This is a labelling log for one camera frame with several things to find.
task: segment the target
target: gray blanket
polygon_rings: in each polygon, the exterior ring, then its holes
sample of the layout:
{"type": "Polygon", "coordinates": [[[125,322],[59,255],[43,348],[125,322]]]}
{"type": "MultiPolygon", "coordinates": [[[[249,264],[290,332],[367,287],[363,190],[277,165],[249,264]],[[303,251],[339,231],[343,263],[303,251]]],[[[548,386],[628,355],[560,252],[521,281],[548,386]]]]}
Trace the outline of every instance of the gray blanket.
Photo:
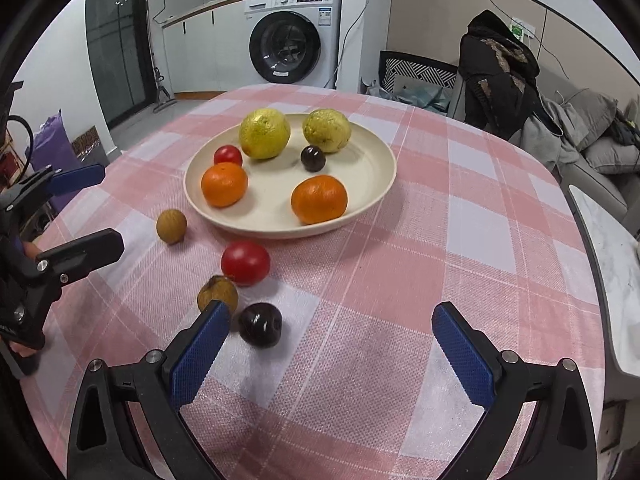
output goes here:
{"type": "Polygon", "coordinates": [[[531,116],[509,142],[534,156],[551,171],[556,166],[562,167],[580,158],[575,147],[587,134],[587,126],[571,104],[559,105],[544,96],[540,98],[545,110],[562,128],[562,137],[555,136],[542,121],[531,116]]]}

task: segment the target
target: washing machine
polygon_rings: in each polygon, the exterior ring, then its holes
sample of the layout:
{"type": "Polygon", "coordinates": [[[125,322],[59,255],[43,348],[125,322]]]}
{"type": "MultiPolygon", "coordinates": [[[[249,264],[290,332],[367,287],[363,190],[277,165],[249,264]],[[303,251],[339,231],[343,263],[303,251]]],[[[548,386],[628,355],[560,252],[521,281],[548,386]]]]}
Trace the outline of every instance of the washing machine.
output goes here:
{"type": "Polygon", "coordinates": [[[248,83],[335,87],[342,0],[245,0],[248,83]]]}

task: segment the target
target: black fruit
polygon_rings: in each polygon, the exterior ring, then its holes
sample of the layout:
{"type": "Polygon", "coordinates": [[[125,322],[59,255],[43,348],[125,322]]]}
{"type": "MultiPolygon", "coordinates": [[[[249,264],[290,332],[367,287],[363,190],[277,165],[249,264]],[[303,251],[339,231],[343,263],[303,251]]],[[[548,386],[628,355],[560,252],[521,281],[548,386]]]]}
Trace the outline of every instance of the black fruit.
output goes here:
{"type": "Polygon", "coordinates": [[[270,348],[280,340],[282,314],[271,303],[254,303],[238,317],[240,336],[250,345],[270,348]]]}
{"type": "Polygon", "coordinates": [[[311,173],[316,173],[322,170],[326,164],[326,158],[324,153],[317,146],[307,146],[302,153],[300,153],[300,160],[305,170],[311,173]]]}

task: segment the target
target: floor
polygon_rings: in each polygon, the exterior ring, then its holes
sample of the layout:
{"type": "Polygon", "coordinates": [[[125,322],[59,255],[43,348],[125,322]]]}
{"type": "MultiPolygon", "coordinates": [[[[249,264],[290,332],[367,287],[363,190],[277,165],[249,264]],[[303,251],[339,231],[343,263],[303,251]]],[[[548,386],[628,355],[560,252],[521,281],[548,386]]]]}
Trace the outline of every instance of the floor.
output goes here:
{"type": "Polygon", "coordinates": [[[183,116],[195,107],[202,104],[200,100],[179,100],[175,105],[171,105],[158,113],[153,113],[155,105],[151,105],[133,117],[130,117],[122,124],[112,128],[111,138],[115,145],[125,152],[141,142],[145,137],[162,127],[183,116]]]}

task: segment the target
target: plate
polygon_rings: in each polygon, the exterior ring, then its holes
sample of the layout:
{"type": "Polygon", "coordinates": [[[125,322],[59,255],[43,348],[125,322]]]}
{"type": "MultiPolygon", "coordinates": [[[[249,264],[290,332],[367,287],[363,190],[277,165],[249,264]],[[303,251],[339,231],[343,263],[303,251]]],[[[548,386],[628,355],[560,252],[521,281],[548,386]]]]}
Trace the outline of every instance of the plate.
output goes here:
{"type": "Polygon", "coordinates": [[[242,167],[249,188],[239,202],[225,208],[210,207],[202,191],[202,175],[213,164],[220,146],[239,147],[240,124],[205,144],[191,160],[184,174],[184,192],[191,205],[217,227],[254,238],[303,238],[340,228],[379,202],[396,179],[396,158],[376,134],[351,123],[351,140],[338,153],[326,156],[326,165],[309,173],[300,162],[308,145],[302,134],[307,114],[287,114],[291,138],[284,151],[270,160],[251,160],[242,154],[242,167]],[[303,180],[318,174],[337,178],[346,188],[349,203],[340,218],[313,225],[301,224],[291,209],[291,193],[303,180]]]}

